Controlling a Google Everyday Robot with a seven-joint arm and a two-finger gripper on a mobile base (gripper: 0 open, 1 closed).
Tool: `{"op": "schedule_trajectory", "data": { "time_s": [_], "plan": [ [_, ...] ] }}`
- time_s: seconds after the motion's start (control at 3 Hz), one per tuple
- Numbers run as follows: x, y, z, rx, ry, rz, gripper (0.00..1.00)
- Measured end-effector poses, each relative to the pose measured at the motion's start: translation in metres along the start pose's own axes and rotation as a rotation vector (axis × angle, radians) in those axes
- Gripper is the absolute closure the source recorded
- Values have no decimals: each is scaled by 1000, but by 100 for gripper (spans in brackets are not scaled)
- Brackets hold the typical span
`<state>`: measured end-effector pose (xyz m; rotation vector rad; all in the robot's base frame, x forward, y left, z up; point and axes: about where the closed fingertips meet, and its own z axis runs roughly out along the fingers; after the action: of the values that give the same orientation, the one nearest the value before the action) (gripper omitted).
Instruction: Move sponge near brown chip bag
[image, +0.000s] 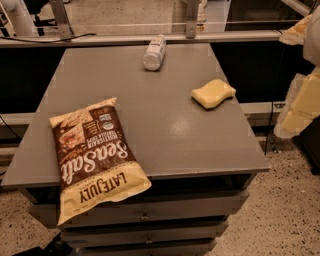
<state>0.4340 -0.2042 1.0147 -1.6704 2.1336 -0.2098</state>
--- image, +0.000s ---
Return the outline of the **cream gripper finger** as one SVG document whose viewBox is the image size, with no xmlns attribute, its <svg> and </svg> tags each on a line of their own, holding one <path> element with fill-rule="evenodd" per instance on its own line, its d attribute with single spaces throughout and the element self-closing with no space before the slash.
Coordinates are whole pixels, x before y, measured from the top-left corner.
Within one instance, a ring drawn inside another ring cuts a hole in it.
<svg viewBox="0 0 320 256">
<path fill-rule="evenodd" d="M 306 34 L 307 26 L 312 15 L 308 15 L 297 22 L 294 26 L 285 30 L 279 37 L 279 41 L 287 45 L 302 45 Z"/>
<path fill-rule="evenodd" d="M 299 135 L 312 121 L 320 116 L 320 68 L 310 74 L 297 73 L 288 89 L 274 134 L 289 139 Z"/>
</svg>

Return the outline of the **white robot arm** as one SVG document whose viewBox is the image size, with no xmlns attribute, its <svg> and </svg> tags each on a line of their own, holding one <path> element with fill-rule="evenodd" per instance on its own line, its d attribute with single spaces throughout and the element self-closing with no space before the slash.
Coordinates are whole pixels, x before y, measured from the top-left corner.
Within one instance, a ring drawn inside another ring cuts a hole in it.
<svg viewBox="0 0 320 256">
<path fill-rule="evenodd" d="M 278 138 L 289 139 L 299 135 L 320 116 L 320 6 L 286 30 L 279 41 L 302 45 L 303 58 L 315 66 L 308 75 L 295 75 L 274 127 Z"/>
</svg>

